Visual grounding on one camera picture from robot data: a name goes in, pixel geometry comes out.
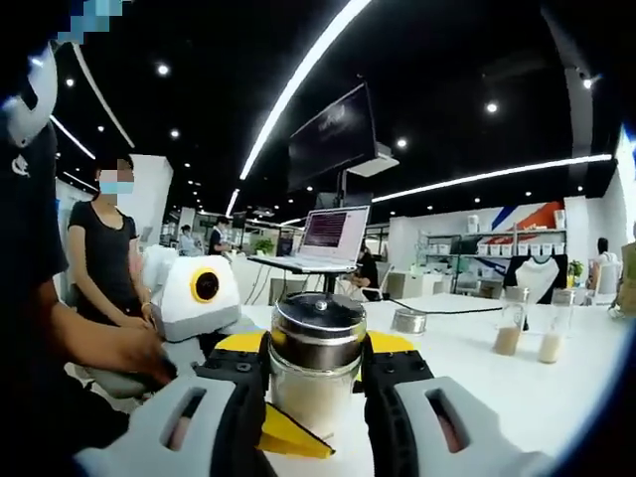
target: laptop screen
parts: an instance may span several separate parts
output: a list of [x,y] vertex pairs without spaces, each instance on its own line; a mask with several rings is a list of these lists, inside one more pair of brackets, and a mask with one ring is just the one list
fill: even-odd
[[356,261],[368,214],[368,206],[310,212],[298,252]]

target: black ceiling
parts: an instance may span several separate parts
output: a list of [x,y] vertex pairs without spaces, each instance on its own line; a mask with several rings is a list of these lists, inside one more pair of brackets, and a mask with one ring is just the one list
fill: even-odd
[[[87,35],[82,46],[86,62],[135,152],[165,155],[175,170],[170,209],[196,206],[200,198],[206,211],[224,212],[232,191],[240,187],[236,211],[278,205],[276,222],[303,217],[316,192],[334,190],[335,175],[312,183],[312,193],[287,195],[289,135],[360,78],[371,92],[377,139],[393,149],[400,164],[370,179],[351,180],[354,192],[380,196],[577,155],[563,64],[538,5],[373,0],[292,98],[241,182],[243,162],[267,114],[345,4],[184,1],[176,9],[174,2],[136,0],[124,4],[123,18],[111,20],[110,33]],[[171,69],[165,78],[156,74],[160,62]],[[58,70],[56,117],[94,153],[129,150],[69,45],[58,51]],[[76,80],[74,87],[65,85],[67,78]],[[610,91],[599,80],[589,94],[589,153],[612,153],[619,121]],[[497,113],[486,112],[489,101],[498,103]],[[103,132],[97,131],[99,125]],[[170,137],[172,128],[181,132],[176,140]],[[90,160],[59,137],[60,177],[68,180],[62,172],[69,171],[92,181]],[[408,141],[403,151],[395,147],[399,137]],[[390,212],[423,215],[554,200],[580,194],[578,186],[584,187],[583,194],[599,196],[613,167],[551,169],[408,196],[375,205],[372,221],[385,222]],[[481,198],[479,204],[475,197]]]

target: yellow robot eye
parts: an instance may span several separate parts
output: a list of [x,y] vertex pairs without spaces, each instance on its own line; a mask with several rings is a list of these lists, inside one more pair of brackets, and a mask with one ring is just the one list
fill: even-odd
[[195,301],[210,303],[219,293],[219,279],[211,268],[199,268],[190,280],[190,291]]

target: face mask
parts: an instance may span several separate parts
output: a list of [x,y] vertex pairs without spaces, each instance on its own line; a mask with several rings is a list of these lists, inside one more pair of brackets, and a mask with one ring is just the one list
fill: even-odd
[[99,181],[99,190],[102,194],[132,194],[134,182],[109,182]]

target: potted plant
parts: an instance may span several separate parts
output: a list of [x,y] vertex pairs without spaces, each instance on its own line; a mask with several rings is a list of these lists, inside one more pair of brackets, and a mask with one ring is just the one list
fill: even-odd
[[583,274],[583,264],[578,260],[573,260],[567,266],[567,286],[579,286],[580,276]]
[[265,255],[269,255],[274,250],[274,242],[271,241],[271,238],[261,238],[254,245],[254,251],[261,250]]

